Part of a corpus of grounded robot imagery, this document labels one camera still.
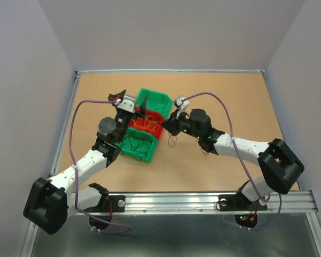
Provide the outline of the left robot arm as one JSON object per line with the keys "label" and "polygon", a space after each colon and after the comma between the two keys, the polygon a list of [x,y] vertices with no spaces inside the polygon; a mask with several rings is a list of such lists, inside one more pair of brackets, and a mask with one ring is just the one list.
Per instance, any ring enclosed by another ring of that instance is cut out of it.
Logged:
{"label": "left robot arm", "polygon": [[72,140],[68,141],[73,164],[55,176],[40,177],[33,182],[23,210],[24,217],[52,235],[70,216],[84,214],[87,208],[102,211],[108,206],[108,191],[101,185],[93,183],[84,190],[79,186],[117,159],[121,152],[118,144],[127,134],[131,120],[146,115],[146,100],[140,107],[136,106],[137,101],[137,97],[124,90],[108,96],[105,103],[115,108],[116,116],[105,117],[99,122],[96,141],[80,160],[74,157]]}

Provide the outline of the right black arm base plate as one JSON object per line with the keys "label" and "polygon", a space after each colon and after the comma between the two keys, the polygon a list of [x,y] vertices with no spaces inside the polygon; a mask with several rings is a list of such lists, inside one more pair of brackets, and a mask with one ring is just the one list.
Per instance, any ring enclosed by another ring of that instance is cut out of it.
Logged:
{"label": "right black arm base plate", "polygon": [[243,196],[236,194],[222,194],[218,197],[215,208],[219,211],[265,211],[267,205],[261,205],[259,201],[250,202]]}

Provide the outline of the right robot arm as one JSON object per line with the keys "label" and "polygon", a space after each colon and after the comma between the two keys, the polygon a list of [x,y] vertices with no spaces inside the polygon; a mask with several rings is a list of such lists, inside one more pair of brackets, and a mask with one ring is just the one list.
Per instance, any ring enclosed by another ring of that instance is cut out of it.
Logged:
{"label": "right robot arm", "polygon": [[161,126],[172,136],[182,132],[195,137],[207,153],[235,157],[242,163],[259,166],[262,176],[245,182],[232,200],[242,209],[273,192],[287,194],[304,171],[303,163],[283,140],[257,142],[234,138],[215,129],[202,109],[194,109],[189,114],[174,111]]}

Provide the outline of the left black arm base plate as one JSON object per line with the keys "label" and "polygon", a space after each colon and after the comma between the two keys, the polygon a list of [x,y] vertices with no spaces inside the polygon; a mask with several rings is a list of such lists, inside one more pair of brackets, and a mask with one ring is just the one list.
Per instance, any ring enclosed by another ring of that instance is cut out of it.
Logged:
{"label": "left black arm base plate", "polygon": [[84,208],[88,213],[123,213],[125,211],[125,195],[101,196],[97,204]]}

